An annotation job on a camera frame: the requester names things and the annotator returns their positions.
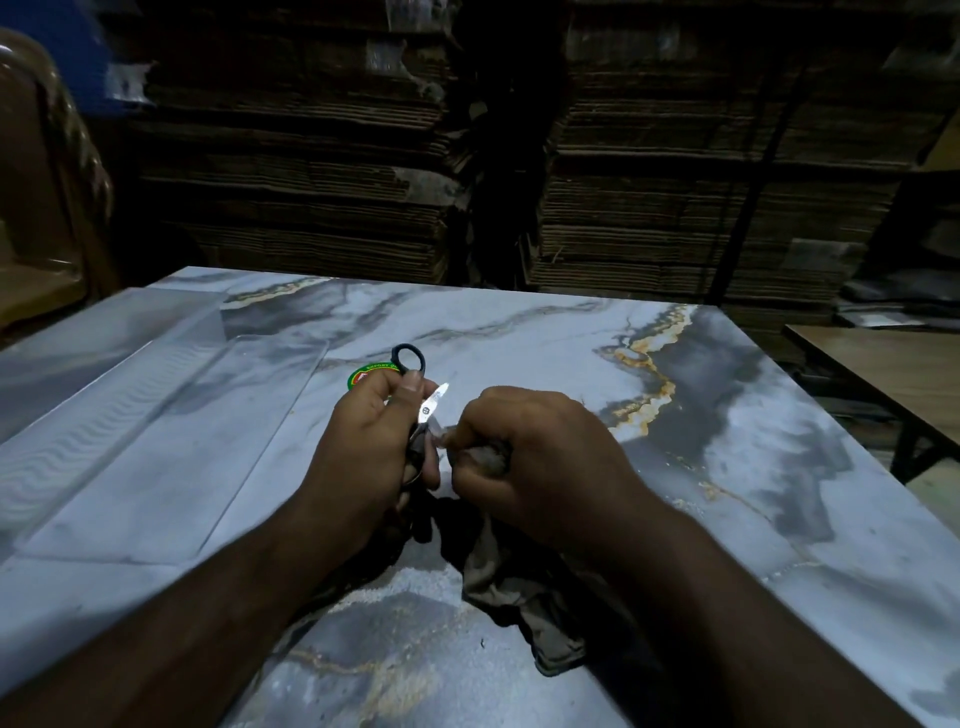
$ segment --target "black scissor handle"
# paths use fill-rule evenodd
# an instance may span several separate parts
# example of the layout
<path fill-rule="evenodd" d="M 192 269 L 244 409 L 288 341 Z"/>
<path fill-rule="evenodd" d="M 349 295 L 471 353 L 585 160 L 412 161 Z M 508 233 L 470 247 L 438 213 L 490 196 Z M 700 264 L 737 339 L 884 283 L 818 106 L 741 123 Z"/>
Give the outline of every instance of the black scissor handle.
<path fill-rule="evenodd" d="M 397 367 L 402 375 L 405 375 L 410 370 L 410 367 L 400 362 L 400 352 L 403 350 L 413 352 L 417 355 L 417 359 L 420 360 L 420 373 L 426 374 L 426 359 L 423 358 L 423 353 L 413 344 L 397 344 L 394 350 L 390 352 L 390 363 Z"/>

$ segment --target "fingernail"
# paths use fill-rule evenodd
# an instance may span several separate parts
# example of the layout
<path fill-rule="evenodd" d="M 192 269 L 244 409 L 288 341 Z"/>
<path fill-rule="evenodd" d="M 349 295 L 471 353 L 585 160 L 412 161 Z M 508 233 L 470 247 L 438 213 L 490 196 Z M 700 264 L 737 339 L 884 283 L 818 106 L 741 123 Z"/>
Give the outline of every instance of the fingernail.
<path fill-rule="evenodd" d="M 407 373 L 403 375 L 403 379 L 400 380 L 400 386 L 403 389 L 409 389 L 413 392 L 418 392 L 420 390 L 420 383 L 423 382 L 423 372 L 419 369 L 410 369 L 407 370 Z"/>

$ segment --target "round sticker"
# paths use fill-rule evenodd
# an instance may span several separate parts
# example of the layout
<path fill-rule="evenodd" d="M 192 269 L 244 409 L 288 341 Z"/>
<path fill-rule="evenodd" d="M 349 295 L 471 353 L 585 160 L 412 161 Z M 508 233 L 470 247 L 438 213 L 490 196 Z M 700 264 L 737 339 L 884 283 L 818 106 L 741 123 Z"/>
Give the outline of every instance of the round sticker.
<path fill-rule="evenodd" d="M 366 366 L 360 367 L 356 372 L 351 374 L 347 379 L 347 389 L 353 389 L 354 385 L 360 381 L 364 376 L 368 375 L 370 372 L 377 369 L 393 369 L 395 372 L 399 372 L 400 369 L 396 367 L 395 364 L 389 361 L 374 361 L 373 364 L 367 364 Z"/>

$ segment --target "right hand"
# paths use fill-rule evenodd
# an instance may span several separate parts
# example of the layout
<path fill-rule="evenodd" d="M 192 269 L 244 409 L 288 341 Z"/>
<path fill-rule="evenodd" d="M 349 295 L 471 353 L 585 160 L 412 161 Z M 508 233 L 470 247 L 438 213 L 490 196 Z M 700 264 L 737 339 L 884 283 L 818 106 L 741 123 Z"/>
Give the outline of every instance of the right hand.
<path fill-rule="evenodd" d="M 486 389 L 443 445 L 458 452 L 490 440 L 513 447 L 509 471 L 489 477 L 460 453 L 454 491 L 543 544 L 600 555 L 616 525 L 631 527 L 637 508 L 664 507 L 603 423 L 559 392 Z"/>

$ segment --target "wooden table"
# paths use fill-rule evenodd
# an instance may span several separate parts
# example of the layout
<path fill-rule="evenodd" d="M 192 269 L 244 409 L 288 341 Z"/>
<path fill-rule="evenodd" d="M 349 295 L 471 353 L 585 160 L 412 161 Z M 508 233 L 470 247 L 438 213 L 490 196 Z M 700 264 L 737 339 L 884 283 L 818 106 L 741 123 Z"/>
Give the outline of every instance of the wooden table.
<path fill-rule="evenodd" d="M 905 482 L 946 455 L 960 459 L 960 335 L 788 326 L 816 363 L 866 386 L 903 420 L 891 473 Z M 923 436 L 932 447 L 916 454 Z"/>

